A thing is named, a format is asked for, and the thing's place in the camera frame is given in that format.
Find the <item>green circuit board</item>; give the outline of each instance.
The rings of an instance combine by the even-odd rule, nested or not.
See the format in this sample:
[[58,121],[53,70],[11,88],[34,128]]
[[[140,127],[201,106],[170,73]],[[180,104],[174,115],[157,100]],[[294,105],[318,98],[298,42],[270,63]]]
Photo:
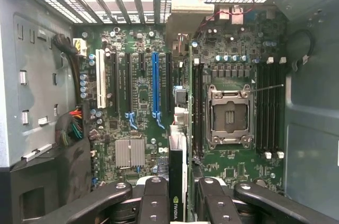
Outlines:
[[[178,56],[172,56],[165,47],[164,28],[154,26],[125,25],[119,26],[119,31],[111,34],[115,26],[98,26],[90,28],[79,28],[78,38],[82,33],[88,33],[87,55],[95,54],[97,49],[104,49],[103,43],[108,44],[110,50],[116,53],[105,58],[106,92],[114,96],[107,99],[107,107],[97,109],[97,84],[95,66],[89,65],[89,59],[81,62],[81,73],[88,75],[87,93],[92,109],[100,110],[102,116],[94,117],[91,122],[91,129],[97,131],[96,137],[91,139],[93,155],[93,187],[100,186],[112,181],[128,181],[135,185],[138,178],[147,175],[156,175],[154,167],[157,159],[167,156],[169,127],[173,123],[174,100],[173,86],[183,85],[187,90],[191,87],[194,94],[194,85],[189,85],[189,59],[188,52],[182,52]],[[266,19],[266,12],[253,12],[251,17],[244,18],[244,25],[232,25],[231,22],[224,24],[210,23],[206,29],[196,38],[198,47],[192,51],[193,58],[199,58],[203,62],[202,71],[202,96],[206,97],[207,88],[213,84],[222,91],[239,91],[244,85],[250,85],[251,89],[257,89],[258,64],[254,62],[259,59],[260,63],[266,63],[269,57],[279,61],[283,56],[283,42],[286,20],[282,14],[277,14],[274,19]],[[152,60],[151,53],[156,51],[159,54],[159,107],[161,111],[161,128],[152,115],[153,110],[153,89],[152,89]],[[128,68],[126,54],[131,59],[131,91],[128,91]],[[145,69],[141,68],[140,56],[143,53]],[[237,56],[246,60],[234,62],[224,61]],[[170,61],[171,74],[168,75],[168,61]],[[127,94],[131,94],[132,111],[135,114],[134,129],[130,125],[126,113],[129,112],[126,101]],[[253,94],[253,135],[256,136],[256,93]],[[202,100],[202,122],[206,122],[205,100]],[[282,187],[283,160],[263,158],[256,147],[254,140],[248,149],[241,145],[218,145],[212,149],[205,140],[206,129],[202,129],[202,153],[193,156],[199,159],[199,165],[204,170],[205,176],[221,177],[229,187],[233,187],[239,181],[252,181],[255,178],[263,178],[268,187],[278,190]],[[122,166],[116,164],[117,140],[143,140],[144,158],[140,166]]]

